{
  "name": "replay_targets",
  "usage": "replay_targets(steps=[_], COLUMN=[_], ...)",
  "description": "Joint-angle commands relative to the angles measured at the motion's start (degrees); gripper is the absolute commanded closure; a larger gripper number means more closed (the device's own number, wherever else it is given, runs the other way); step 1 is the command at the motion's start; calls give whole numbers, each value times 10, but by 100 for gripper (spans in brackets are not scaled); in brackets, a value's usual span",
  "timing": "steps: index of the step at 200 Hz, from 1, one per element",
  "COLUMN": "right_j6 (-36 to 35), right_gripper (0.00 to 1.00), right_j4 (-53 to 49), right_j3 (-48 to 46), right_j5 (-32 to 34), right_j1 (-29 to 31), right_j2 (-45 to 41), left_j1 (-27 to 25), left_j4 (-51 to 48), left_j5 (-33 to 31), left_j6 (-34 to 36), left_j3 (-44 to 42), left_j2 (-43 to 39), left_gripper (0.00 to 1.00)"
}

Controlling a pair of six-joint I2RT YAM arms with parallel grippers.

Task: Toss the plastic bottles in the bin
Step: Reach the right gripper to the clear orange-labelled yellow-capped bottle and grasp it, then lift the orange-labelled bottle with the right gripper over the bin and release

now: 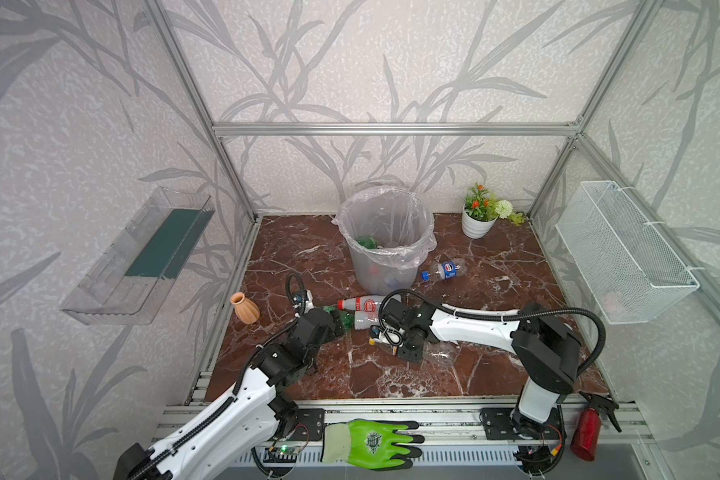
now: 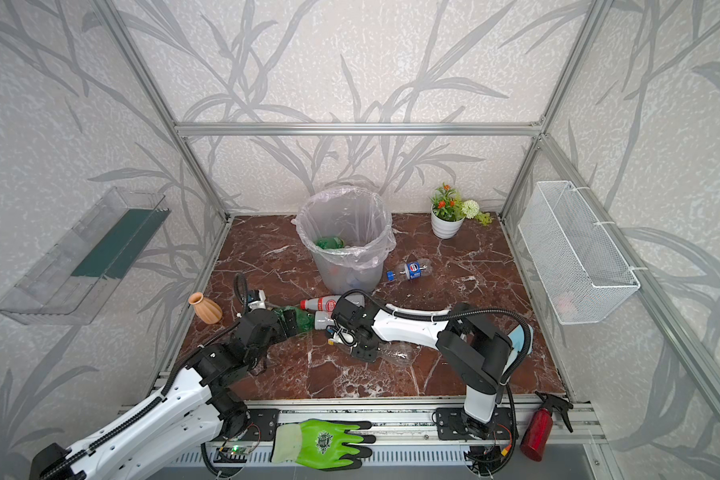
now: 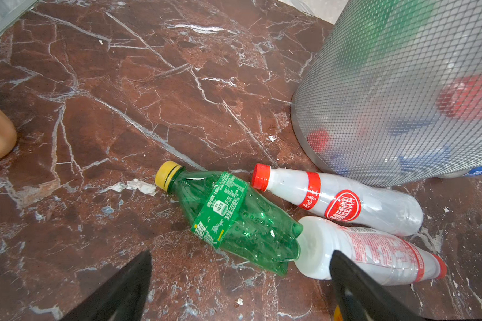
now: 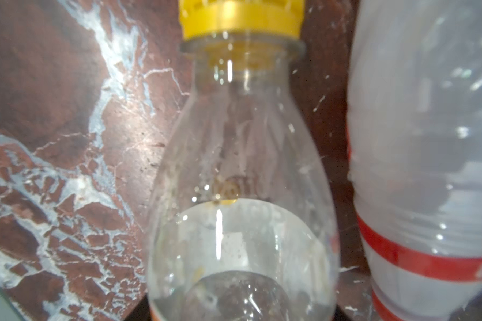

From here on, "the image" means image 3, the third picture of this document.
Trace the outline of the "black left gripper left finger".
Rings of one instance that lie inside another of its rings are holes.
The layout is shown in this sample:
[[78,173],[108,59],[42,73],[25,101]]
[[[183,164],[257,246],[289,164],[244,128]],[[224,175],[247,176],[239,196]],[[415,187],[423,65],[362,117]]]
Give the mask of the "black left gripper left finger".
[[142,251],[62,319],[140,320],[151,272],[151,254]]

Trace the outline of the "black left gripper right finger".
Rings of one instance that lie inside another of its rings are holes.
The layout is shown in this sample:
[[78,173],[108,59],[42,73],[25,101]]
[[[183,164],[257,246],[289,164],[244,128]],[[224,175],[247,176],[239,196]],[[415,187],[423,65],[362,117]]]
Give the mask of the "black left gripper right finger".
[[340,251],[329,271],[343,320],[422,320]]

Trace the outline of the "clear bottle orange label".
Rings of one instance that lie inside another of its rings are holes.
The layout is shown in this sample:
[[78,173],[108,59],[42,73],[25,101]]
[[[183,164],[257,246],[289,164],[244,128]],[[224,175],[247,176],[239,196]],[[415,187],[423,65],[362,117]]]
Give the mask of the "clear bottle orange label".
[[335,308],[335,310],[334,310],[334,313],[333,313],[333,321],[344,321],[339,306],[336,306],[336,308]]

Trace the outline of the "white bottle red label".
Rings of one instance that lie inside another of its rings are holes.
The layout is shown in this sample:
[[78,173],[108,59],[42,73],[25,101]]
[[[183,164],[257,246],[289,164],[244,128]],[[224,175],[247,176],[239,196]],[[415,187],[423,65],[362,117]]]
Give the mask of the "white bottle red label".
[[344,227],[320,217],[299,220],[303,232],[297,238],[301,253],[295,265],[306,277],[332,279],[330,263],[340,251],[383,286],[399,286],[442,279],[444,261],[415,245],[367,227]]

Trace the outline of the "white bottle red cap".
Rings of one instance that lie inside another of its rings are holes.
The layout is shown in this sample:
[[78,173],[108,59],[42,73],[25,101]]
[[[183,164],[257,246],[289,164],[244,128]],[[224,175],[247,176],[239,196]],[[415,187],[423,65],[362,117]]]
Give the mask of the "white bottle red cap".
[[415,234],[423,224],[423,210],[414,197],[343,176],[257,164],[251,185],[317,216],[400,237]]

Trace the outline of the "green bottle yellow cap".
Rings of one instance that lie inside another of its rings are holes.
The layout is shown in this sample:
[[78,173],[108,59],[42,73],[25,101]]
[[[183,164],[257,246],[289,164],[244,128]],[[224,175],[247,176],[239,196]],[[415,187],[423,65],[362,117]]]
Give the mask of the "green bottle yellow cap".
[[299,258],[303,226],[237,176],[188,171],[169,160],[155,184],[179,201],[191,231],[212,247],[279,276]]

